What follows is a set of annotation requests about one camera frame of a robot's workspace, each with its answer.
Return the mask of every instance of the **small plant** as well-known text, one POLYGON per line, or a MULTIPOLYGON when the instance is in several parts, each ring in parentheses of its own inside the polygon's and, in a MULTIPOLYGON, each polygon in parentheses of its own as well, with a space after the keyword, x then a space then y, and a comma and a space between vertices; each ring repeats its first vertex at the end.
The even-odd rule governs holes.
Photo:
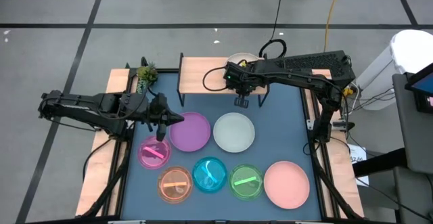
POLYGON ((143 89, 153 85, 158 80, 158 71, 156 71, 155 63, 149 62, 147 66, 142 66, 137 69, 138 84, 137 93, 143 93, 143 89))

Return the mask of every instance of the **purple petri dish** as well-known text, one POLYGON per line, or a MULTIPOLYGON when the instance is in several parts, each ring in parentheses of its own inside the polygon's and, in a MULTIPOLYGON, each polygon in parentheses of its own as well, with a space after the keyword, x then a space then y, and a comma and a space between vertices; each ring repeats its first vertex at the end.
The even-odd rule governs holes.
POLYGON ((210 137, 208 120, 197 112, 181 114, 185 120, 170 126, 170 141, 181 151, 194 152, 203 148, 210 137))
POLYGON ((159 142, 155 136, 150 136, 140 145, 138 161, 146 169, 158 169, 168 162, 170 154, 171 148, 167 140, 159 142))

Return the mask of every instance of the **blue table surface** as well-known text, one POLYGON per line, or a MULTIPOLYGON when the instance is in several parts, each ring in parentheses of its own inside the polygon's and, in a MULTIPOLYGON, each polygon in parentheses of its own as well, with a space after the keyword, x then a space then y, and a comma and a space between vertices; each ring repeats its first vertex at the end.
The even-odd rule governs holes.
POLYGON ((154 135, 154 132, 150 133, 146 125, 137 124, 121 219, 320 220, 311 158, 302 153, 307 136, 299 88, 271 85, 271 92, 261 108, 258 107, 256 95, 248 98, 250 105, 245 109, 233 105, 234 95, 215 94, 187 94, 185 107, 182 108, 176 91, 177 77, 178 74, 160 74, 158 82, 152 87, 154 92, 161 92, 167 96, 172 111, 199 112, 208 119, 211 129, 220 116, 228 112, 242 113, 254 124, 256 131, 254 143, 246 151, 237 154, 220 149, 213 136, 202 149, 196 152, 182 152, 172 145, 172 154, 168 163, 161 169, 148 170, 140 165, 137 152, 140 143, 146 137, 154 135), (169 204, 159 197, 157 179, 163 170, 170 166, 183 166, 192 172, 194 164, 206 156, 214 156, 222 160, 229 173, 239 164, 253 164, 264 174, 277 161, 294 162, 309 178, 309 197, 301 207, 285 210, 274 205, 265 191, 253 201, 240 200, 231 193, 228 183, 222 190, 213 194, 201 192, 194 187, 191 196, 180 204, 169 204))

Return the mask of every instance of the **yellow cable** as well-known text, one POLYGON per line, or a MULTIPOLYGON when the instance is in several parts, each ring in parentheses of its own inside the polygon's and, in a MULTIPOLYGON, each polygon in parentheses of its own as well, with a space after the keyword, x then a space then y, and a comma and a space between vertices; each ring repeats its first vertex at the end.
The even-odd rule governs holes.
POLYGON ((332 0, 331 8, 329 9, 329 13, 327 15, 326 29, 325 29, 325 45, 323 46, 323 52, 326 51, 326 47, 327 47, 327 32, 328 32, 328 28, 329 28, 329 22, 331 21, 331 17, 332 17, 332 10, 334 9, 335 3, 336 3, 336 0, 332 0))

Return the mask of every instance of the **white paper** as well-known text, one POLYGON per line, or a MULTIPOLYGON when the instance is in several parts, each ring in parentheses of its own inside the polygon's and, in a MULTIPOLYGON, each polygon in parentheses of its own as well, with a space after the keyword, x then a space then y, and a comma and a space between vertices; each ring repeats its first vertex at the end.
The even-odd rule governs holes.
MULTIPOLYGON (((350 148, 350 159, 352 160, 352 164, 367 159, 367 153, 365 152, 364 147, 360 147, 357 145, 351 145, 351 144, 348 144, 348 145, 350 148)), ((359 177, 359 179, 361 181, 365 182, 366 184, 369 184, 368 176, 359 177)), ((358 179, 357 179, 357 185, 368 187, 364 183, 361 183, 360 181, 358 181, 358 179)))

